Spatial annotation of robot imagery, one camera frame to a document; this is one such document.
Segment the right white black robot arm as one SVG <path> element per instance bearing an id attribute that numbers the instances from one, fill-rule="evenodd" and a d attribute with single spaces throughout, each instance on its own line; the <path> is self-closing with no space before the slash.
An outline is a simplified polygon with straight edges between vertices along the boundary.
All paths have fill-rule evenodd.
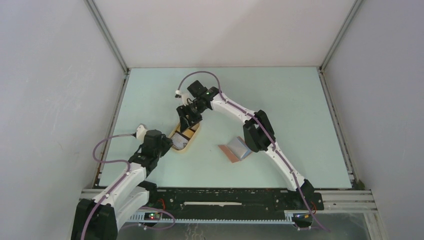
<path id="1" fill-rule="evenodd" d="M 263 110 L 253 111 L 234 102 L 218 87 L 206 88 L 198 80 L 187 92 L 175 91 L 175 97 L 182 100 L 177 107 L 180 131 L 184 132 L 202 121 L 202 114 L 210 109 L 226 115 L 242 124 L 244 142 L 254 153 L 264 152 L 280 169 L 287 189 L 291 192 L 291 204 L 304 209 L 311 202 L 315 188 L 287 159 L 277 143 L 274 129 Z"/>

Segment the yellow oval tray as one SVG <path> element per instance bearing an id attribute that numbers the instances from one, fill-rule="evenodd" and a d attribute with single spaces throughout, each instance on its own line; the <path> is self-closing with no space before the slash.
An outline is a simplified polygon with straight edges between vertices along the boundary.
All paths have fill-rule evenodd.
<path id="1" fill-rule="evenodd" d="M 192 127 L 189 127 L 184 132 L 181 132 L 181 124 L 178 123 L 176 127 L 168 135 L 168 138 L 172 140 L 171 149 L 176 153 L 184 153 L 194 142 L 194 139 L 200 131 L 201 123 L 197 123 Z"/>

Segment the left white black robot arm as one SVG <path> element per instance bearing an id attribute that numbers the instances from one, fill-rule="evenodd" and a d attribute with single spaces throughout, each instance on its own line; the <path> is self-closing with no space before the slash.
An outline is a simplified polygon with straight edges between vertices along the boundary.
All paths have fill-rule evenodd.
<path id="1" fill-rule="evenodd" d="M 156 185 L 146 181 L 158 161 L 172 147 L 173 141 L 159 130 L 141 126 L 132 134 L 141 145 L 129 160 L 120 177 L 94 197 L 77 204 L 71 231 L 72 240 L 115 240 L 121 227 L 138 209 L 153 208 L 158 202 Z"/>

